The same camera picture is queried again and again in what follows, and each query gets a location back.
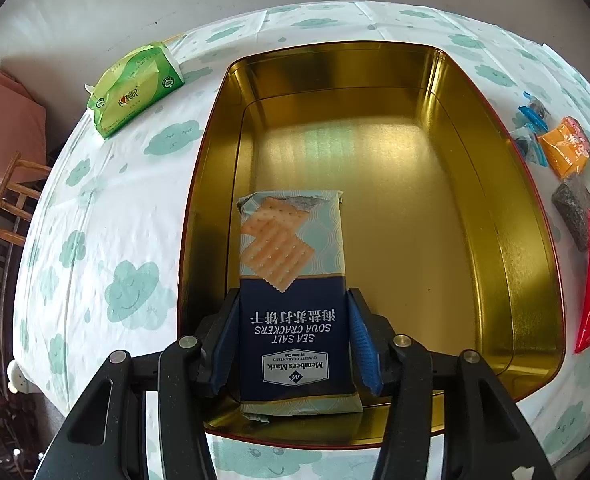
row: gray snack bag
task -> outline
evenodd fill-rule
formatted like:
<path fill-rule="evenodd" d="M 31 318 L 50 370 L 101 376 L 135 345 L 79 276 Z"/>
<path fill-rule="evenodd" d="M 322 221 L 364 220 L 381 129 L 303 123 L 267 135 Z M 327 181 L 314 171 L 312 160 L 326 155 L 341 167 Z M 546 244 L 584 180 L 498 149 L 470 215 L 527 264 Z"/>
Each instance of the gray snack bag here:
<path fill-rule="evenodd" d="M 562 216 L 576 246 L 580 251 L 588 249 L 588 212 L 590 193 L 580 176 L 573 172 L 566 177 L 551 196 L 553 205 Z"/>

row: wooden chair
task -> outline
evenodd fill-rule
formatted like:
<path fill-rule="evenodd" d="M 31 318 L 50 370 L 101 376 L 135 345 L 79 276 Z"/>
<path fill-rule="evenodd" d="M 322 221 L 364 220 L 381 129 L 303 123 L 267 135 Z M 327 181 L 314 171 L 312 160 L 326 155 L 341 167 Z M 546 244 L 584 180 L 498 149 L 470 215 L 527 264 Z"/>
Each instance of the wooden chair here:
<path fill-rule="evenodd" d="M 0 208 L 8 211 L 10 214 L 17 216 L 17 221 L 15 222 L 15 228 L 13 231 L 9 231 L 6 229 L 0 228 L 0 238 L 2 240 L 6 240 L 11 244 L 24 246 L 26 242 L 26 237 L 17 234 L 17 227 L 19 219 L 23 219 L 27 222 L 32 220 L 32 215 L 27 211 L 24 211 L 24 204 L 26 203 L 26 198 L 31 197 L 35 200 L 39 200 L 41 193 L 35 189 L 30 189 L 29 187 L 22 186 L 22 184 L 16 184 L 15 182 L 11 182 L 12 174 L 14 173 L 15 168 L 28 168 L 30 170 L 37 170 L 42 171 L 44 174 L 50 174 L 50 168 L 47 166 L 42 166 L 41 164 L 37 164 L 36 162 L 31 162 L 30 160 L 23 160 L 20 157 L 22 154 L 17 152 L 14 154 L 14 157 L 8 164 L 8 168 L 6 169 L 6 173 L 0 183 Z M 11 190 L 16 193 L 19 193 L 17 198 L 17 202 L 13 205 L 8 202 L 4 195 L 6 194 L 6 190 Z"/>

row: table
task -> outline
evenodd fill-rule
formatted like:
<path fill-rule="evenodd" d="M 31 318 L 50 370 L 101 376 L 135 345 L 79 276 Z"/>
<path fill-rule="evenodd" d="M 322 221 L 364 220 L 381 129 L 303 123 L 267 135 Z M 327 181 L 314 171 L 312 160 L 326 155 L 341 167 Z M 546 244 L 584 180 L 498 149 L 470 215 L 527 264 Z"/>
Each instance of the table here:
<path fill-rule="evenodd" d="M 14 355 L 63 413 L 112 350 L 145 354 L 176 338 L 185 202 L 227 67 L 258 52 L 340 40 L 437 46 L 472 78 L 508 130 L 523 124 L 517 107 L 529 91 L 546 104 L 553 122 L 572 115 L 590 134 L 590 85 L 552 49 L 437 9 L 317 2 L 259 10 L 180 35 L 169 48 L 185 85 L 108 140 L 97 134 L 87 111 L 54 165 L 28 232 L 15 297 Z M 558 254 L 566 356 L 554 380 L 519 406 L 555 463 L 590 434 L 590 348 L 573 354 L 586 257 L 550 201 L 556 176 L 537 164 L 528 163 L 528 169 Z M 136 312 L 129 315 L 126 307 L 133 304 Z M 156 480 L 161 462 L 155 394 L 149 394 L 146 421 Z M 378 451 L 275 453 L 213 436 L 209 443 L 225 479 L 366 478 Z M 441 436 L 431 441 L 427 478 L 440 474 L 442 444 Z"/>

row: gold metal tray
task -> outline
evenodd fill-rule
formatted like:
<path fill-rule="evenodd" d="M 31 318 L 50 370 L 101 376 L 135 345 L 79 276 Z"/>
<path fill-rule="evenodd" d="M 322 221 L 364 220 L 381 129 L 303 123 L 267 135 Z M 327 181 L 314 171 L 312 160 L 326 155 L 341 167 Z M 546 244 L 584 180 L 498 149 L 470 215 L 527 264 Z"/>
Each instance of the gold metal tray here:
<path fill-rule="evenodd" d="M 205 129 L 184 225 L 180 334 L 239 283 L 236 200 L 339 189 L 347 286 L 428 349 L 476 348 L 515 399 L 562 363 L 554 249 L 533 183 L 482 94 L 439 49 L 347 42 L 258 54 L 229 69 Z M 213 433 L 298 447 L 381 442 L 389 405 L 244 418 L 228 393 Z M 444 410 L 433 396 L 433 430 Z"/>

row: small white object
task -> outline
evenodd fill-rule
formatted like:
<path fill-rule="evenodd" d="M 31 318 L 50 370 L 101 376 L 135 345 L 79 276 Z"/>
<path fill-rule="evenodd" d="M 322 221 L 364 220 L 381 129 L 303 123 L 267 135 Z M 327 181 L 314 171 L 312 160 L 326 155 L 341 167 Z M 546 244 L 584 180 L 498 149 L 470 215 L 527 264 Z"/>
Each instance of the small white object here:
<path fill-rule="evenodd" d="M 513 480 L 531 480 L 533 478 L 533 473 L 535 473 L 534 466 L 519 466 L 515 471 L 513 471 Z"/>
<path fill-rule="evenodd" d="M 20 394 L 40 394 L 41 390 L 31 383 L 22 370 L 19 368 L 17 361 L 14 359 L 8 363 L 8 368 L 6 368 L 6 373 L 8 374 L 8 389 L 14 393 Z"/>

